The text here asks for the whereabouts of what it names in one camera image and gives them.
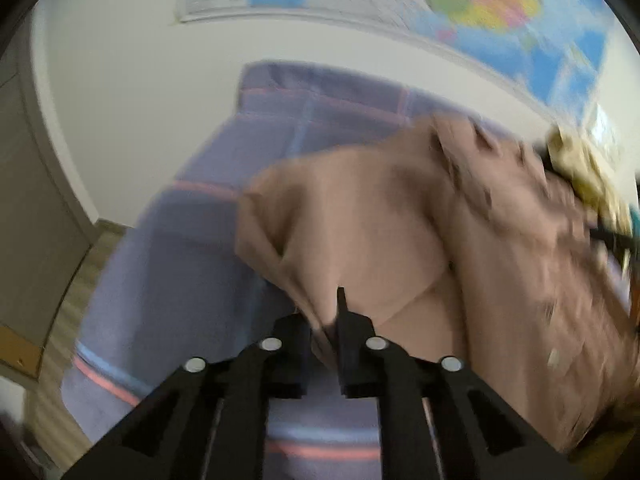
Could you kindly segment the dusty pink zip jacket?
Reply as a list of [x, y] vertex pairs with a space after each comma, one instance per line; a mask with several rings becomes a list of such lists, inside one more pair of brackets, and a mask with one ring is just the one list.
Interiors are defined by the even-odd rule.
[[412, 356], [458, 356], [555, 448], [639, 403], [639, 339], [603, 246], [534, 150], [462, 116], [279, 162], [235, 249], [336, 361], [336, 295]]

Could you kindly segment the cream beige garment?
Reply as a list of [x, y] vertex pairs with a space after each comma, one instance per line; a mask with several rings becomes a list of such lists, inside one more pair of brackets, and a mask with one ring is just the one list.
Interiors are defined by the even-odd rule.
[[570, 182], [578, 198], [604, 226], [633, 236], [629, 204], [617, 191], [611, 166], [596, 146], [584, 136], [555, 125], [548, 133], [546, 147], [553, 170]]

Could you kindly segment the purple plaid bed sheet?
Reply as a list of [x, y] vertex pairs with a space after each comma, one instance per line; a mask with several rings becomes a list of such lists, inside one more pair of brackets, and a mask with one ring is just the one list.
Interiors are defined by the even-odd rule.
[[128, 232], [81, 322], [62, 399], [91, 447], [193, 358], [230, 360], [292, 302], [235, 255], [235, 196], [281, 159], [456, 112], [436, 94], [320, 65], [257, 62], [235, 114]]

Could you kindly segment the grey door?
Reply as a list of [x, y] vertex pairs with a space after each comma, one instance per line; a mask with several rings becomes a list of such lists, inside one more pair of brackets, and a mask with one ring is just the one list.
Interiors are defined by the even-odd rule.
[[37, 377], [68, 285], [96, 238], [40, 112], [30, 30], [1, 58], [1, 371]]

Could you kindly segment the colourful wall map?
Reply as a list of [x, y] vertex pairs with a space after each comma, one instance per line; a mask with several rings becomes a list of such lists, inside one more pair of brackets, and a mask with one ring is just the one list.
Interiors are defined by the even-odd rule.
[[179, 0], [185, 22], [306, 16], [423, 39], [510, 80], [580, 122], [614, 16], [604, 0]]

